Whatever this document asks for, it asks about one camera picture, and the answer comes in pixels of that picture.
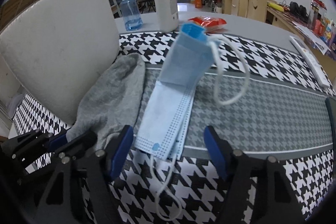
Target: metal bolt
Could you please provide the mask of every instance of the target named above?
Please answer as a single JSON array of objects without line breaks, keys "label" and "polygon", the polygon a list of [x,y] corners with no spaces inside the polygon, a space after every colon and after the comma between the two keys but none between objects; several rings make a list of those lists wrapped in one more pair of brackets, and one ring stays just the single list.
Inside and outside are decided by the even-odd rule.
[{"label": "metal bolt", "polygon": [[271,163],[276,163],[278,160],[277,160],[277,158],[276,157],[274,157],[274,156],[269,156],[269,157],[267,157],[267,159],[268,159],[268,161],[269,162],[271,162]]},{"label": "metal bolt", "polygon": [[97,150],[97,151],[95,152],[95,154],[96,154],[96,156],[99,158],[99,157],[102,157],[102,156],[105,155],[105,151],[102,150],[102,149],[100,149],[100,150]]},{"label": "metal bolt", "polygon": [[235,150],[233,150],[233,155],[235,155],[236,157],[240,157],[242,154],[243,154],[243,152],[242,152],[242,150],[240,150],[240,149],[235,149]]},{"label": "metal bolt", "polygon": [[68,162],[70,161],[70,158],[69,157],[64,157],[63,159],[62,159],[62,163],[63,164],[67,164]]},{"label": "metal bolt", "polygon": [[59,153],[59,154],[58,154],[58,157],[59,157],[60,159],[64,158],[64,157],[65,157],[65,153],[64,153],[64,152]]}]

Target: white elastic strap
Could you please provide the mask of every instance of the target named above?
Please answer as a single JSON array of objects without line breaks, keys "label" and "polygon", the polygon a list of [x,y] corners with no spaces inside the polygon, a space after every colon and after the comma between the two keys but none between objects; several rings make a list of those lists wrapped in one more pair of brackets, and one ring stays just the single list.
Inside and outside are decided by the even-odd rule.
[{"label": "white elastic strap", "polygon": [[223,75],[223,69],[224,69],[223,62],[221,61],[221,59],[219,57],[218,46],[216,45],[216,43],[214,41],[209,41],[208,42],[210,47],[211,47],[213,58],[214,58],[215,63],[217,65],[217,77],[216,77],[215,87],[214,87],[214,90],[213,90],[214,100],[218,105],[221,105],[221,106],[230,105],[230,104],[233,104],[233,103],[237,102],[240,99],[240,97],[242,97],[246,93],[247,87],[249,85],[249,80],[250,80],[250,69],[249,69],[249,67],[246,63],[245,58],[241,55],[239,50],[232,44],[232,42],[228,38],[226,38],[222,35],[212,35],[211,39],[220,40],[220,41],[223,41],[226,44],[228,44],[232,48],[232,50],[235,52],[235,54],[238,56],[238,58],[240,59],[241,63],[243,64],[243,67],[245,69],[245,81],[244,81],[243,87],[241,88],[240,92],[238,94],[236,94],[236,96],[234,96],[230,100],[221,101],[219,99],[219,81],[222,79],[222,75]]},{"label": "white elastic strap", "polygon": [[[172,159],[171,163],[170,163],[170,169],[169,169],[169,172],[168,172],[168,175],[166,177],[166,180],[164,182],[161,182],[155,175],[154,173],[154,156],[151,155],[151,165],[150,165],[150,172],[151,172],[151,175],[152,175],[152,178],[153,179],[156,179],[157,182],[159,182],[160,184],[162,184],[161,188],[157,191],[156,195],[155,195],[155,209],[156,209],[156,213],[157,215],[159,216],[159,218],[161,218],[162,220],[164,221],[173,221],[175,220],[176,218],[178,218],[178,216],[182,213],[182,204],[181,204],[181,201],[179,199],[177,199],[176,196],[174,196],[172,194],[172,192],[169,190],[168,188],[168,184],[169,184],[169,181],[171,179],[171,176],[173,174],[173,170],[175,168],[175,162],[176,162],[176,157],[177,155],[175,155],[175,157]],[[159,206],[159,201],[160,201],[160,195],[163,191],[166,191],[166,193],[176,202],[177,206],[178,206],[178,211],[177,211],[177,214],[176,216],[172,217],[172,218],[167,218],[167,217],[164,217],[163,215],[161,215],[159,209],[160,209],[160,206]]]}]

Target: blue surgical mask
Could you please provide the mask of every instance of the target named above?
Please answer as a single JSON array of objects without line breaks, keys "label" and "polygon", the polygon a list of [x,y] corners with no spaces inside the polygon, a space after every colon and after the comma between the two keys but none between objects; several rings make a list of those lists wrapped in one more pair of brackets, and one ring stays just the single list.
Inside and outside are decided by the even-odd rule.
[{"label": "blue surgical mask", "polygon": [[[214,62],[218,68],[214,99],[219,106],[228,104],[219,100],[218,81],[223,73],[223,64],[219,58],[218,46],[222,41],[233,48],[231,42],[222,35],[208,37],[202,27],[193,23],[182,26],[162,66],[134,143],[136,148],[151,154],[151,163],[154,162],[154,156],[161,160],[166,160],[169,156],[172,158],[171,170],[174,168],[176,158],[182,153],[196,85]],[[242,61],[248,75],[246,61],[237,49],[233,50]],[[245,93],[248,77],[246,79],[242,91],[229,100],[229,103],[237,101]],[[178,204],[180,213],[181,202],[167,187],[170,176],[171,172],[163,184],[157,179],[157,183],[161,183],[162,187],[155,196],[155,202],[158,208],[160,193],[165,190]],[[158,209],[157,214],[165,221],[174,220],[178,216],[166,218]]]}]

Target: blue spray bottle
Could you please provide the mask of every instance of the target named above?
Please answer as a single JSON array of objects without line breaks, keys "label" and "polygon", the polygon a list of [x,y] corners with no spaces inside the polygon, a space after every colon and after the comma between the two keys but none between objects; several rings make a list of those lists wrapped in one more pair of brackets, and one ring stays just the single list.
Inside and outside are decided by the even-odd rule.
[{"label": "blue spray bottle", "polygon": [[142,19],[136,0],[122,0],[120,10],[123,15],[126,30],[131,31],[141,28]]}]

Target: red plastic packet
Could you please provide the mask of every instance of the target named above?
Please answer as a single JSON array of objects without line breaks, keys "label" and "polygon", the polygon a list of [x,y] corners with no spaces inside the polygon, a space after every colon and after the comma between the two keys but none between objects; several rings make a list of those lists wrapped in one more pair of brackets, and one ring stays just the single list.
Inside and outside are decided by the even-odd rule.
[{"label": "red plastic packet", "polygon": [[214,17],[194,17],[189,19],[188,21],[192,21],[197,25],[205,28],[206,32],[215,32],[220,30],[226,24],[226,21],[222,18],[214,18]]}]

